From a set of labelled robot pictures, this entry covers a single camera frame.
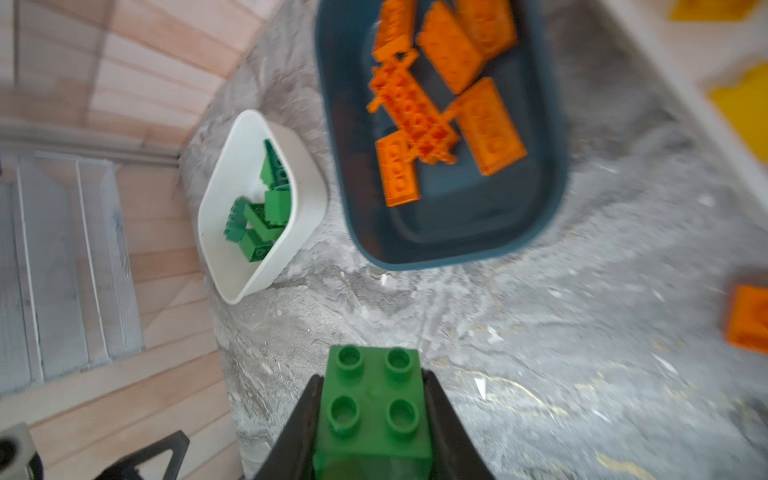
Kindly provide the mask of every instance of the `dark blue bin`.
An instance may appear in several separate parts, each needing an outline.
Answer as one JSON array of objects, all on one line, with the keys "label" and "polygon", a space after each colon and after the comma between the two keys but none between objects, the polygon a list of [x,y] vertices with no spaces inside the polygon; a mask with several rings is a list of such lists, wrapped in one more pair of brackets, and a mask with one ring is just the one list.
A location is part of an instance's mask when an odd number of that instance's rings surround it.
[{"label": "dark blue bin", "polygon": [[[431,3],[419,0],[416,32]],[[557,210],[568,146],[544,27],[535,0],[511,6],[518,43],[491,60],[481,77],[493,77],[528,156],[483,177],[461,140],[452,150],[455,165],[416,161],[421,200],[389,208],[375,142],[396,127],[383,108],[373,115],[366,110],[381,1],[320,2],[317,63],[341,198],[352,239],[375,265],[411,270],[503,255],[539,234]],[[455,98],[423,53],[411,73],[440,110]]]}]

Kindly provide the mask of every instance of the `white container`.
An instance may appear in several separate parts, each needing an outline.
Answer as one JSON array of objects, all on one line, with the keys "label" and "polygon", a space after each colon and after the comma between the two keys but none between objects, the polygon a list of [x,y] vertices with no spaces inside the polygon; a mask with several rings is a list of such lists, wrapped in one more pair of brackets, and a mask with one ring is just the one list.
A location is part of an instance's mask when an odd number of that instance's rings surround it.
[{"label": "white container", "polygon": [[672,22],[677,0],[593,0],[664,87],[669,107],[712,152],[745,211],[768,230],[768,167],[731,126],[709,92],[768,61],[768,2],[742,22]]},{"label": "white container", "polygon": [[[264,202],[267,187],[260,174],[266,139],[288,174],[290,218],[264,260],[248,262],[240,247],[226,240],[224,228],[238,197]],[[267,121],[258,111],[241,113],[221,151],[197,217],[200,248],[221,298],[234,305],[271,285],[317,228],[327,204],[325,181],[296,133]]]}]

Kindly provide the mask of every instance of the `gray marble tabletop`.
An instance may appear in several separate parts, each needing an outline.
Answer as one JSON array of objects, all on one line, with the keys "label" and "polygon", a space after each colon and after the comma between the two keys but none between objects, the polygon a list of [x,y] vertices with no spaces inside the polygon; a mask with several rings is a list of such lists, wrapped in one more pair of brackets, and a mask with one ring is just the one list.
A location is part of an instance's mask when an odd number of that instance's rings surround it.
[{"label": "gray marble tabletop", "polygon": [[374,267],[349,237],[316,8],[286,0],[181,158],[196,215],[234,118],[257,108],[329,185],[269,289],[228,306],[208,282],[247,476],[328,347],[355,343],[418,348],[498,478],[765,478],[768,356],[728,346],[721,323],[734,279],[768,271],[768,233],[588,6],[542,2],[573,160],[551,226],[517,253],[412,272]]}]

